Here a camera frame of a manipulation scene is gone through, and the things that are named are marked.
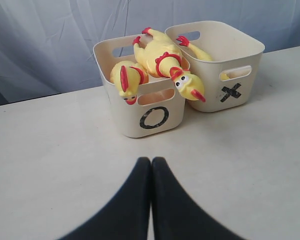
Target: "tabletop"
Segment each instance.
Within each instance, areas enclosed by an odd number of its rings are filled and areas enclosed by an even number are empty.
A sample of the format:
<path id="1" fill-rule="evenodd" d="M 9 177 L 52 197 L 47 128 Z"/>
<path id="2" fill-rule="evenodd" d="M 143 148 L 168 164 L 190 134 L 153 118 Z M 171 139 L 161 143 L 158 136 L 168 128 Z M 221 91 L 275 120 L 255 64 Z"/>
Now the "tabletop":
<path id="1" fill-rule="evenodd" d="M 0 239 L 63 236 L 140 156 L 165 157 L 188 194 L 242 237 L 300 240 L 300 47 L 262 56 L 246 104 L 187 106 L 180 126 L 143 138 L 117 132 L 103 87 L 0 106 Z"/>

